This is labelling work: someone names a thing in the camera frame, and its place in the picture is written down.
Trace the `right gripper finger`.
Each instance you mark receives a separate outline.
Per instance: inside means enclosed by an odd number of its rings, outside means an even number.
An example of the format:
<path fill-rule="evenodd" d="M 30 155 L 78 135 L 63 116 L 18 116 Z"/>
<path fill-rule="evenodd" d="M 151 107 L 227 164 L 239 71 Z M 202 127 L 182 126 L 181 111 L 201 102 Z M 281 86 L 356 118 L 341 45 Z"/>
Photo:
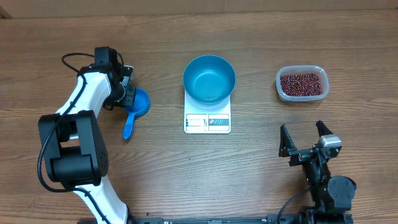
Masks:
<path fill-rule="evenodd" d="M 279 157 L 289 157 L 292 151 L 296 150 L 296 146 L 288 133 L 287 128 L 283 124 L 280 127 L 280 146 Z"/>
<path fill-rule="evenodd" d="M 327 126 L 323 123 L 322 120 L 319 120 L 319 121 L 316 122 L 316 127 L 317 127 L 317 130 L 318 130 L 318 135 L 319 135 L 320 137 L 333 134 L 333 133 L 327 128 Z"/>

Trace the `blue plastic measuring scoop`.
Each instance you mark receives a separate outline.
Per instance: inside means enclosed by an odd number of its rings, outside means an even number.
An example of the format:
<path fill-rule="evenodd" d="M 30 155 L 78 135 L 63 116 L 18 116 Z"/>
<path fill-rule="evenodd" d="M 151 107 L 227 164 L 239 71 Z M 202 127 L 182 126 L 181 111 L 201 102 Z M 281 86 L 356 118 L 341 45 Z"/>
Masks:
<path fill-rule="evenodd" d="M 142 88 L 136 88 L 136 95 L 132 106 L 125 107 L 128 113 L 126 124 L 123 129 L 123 138 L 128 140 L 134 129 L 134 120 L 137 117 L 145 115 L 150 108 L 149 95 Z"/>

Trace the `blue metal bowl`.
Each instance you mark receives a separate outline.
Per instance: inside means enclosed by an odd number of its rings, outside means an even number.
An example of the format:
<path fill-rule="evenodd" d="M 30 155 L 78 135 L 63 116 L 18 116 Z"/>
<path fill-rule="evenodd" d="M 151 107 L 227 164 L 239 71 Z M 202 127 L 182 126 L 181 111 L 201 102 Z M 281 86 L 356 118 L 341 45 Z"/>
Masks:
<path fill-rule="evenodd" d="M 203 105 L 215 105 L 229 97 L 236 86 L 233 66 L 217 55 L 202 55 L 193 59 L 182 77 L 186 93 Z"/>

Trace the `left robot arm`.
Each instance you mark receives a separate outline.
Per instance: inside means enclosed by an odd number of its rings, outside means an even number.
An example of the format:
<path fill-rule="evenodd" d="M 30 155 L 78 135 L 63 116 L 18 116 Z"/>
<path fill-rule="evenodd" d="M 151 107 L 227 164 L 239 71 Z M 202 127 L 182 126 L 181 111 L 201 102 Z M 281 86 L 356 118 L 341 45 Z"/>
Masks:
<path fill-rule="evenodd" d="M 97 117 L 108 100 L 120 107 L 136 101 L 130 85 L 134 68 L 91 64 L 76 76 L 76 87 L 68 101 L 54 114 L 43 115 L 38 128 L 42 148 L 37 174 L 44 181 L 45 169 L 52 182 L 60 183 L 60 193 L 79 196 L 95 217 L 95 223 L 134 223 L 129 207 L 117 196 L 108 178 L 109 159 Z"/>

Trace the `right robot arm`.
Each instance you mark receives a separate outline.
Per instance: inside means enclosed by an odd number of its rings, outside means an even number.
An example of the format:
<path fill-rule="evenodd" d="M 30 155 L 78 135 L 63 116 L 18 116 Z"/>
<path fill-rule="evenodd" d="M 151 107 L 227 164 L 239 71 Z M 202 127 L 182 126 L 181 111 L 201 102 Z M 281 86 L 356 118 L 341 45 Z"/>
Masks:
<path fill-rule="evenodd" d="M 311 148 L 297 149 L 287 128 L 280 127 L 279 156 L 290 159 L 289 166 L 302 166 L 308 189 L 288 200 L 279 210 L 277 223 L 353 223 L 351 215 L 352 199 L 356 183 L 349 177 L 330 174 L 327 162 L 340 153 L 343 142 L 330 131 L 323 121 L 316 122 L 319 139 Z M 310 193 L 313 205 L 302 207 L 296 215 L 284 215 L 286 207 Z"/>

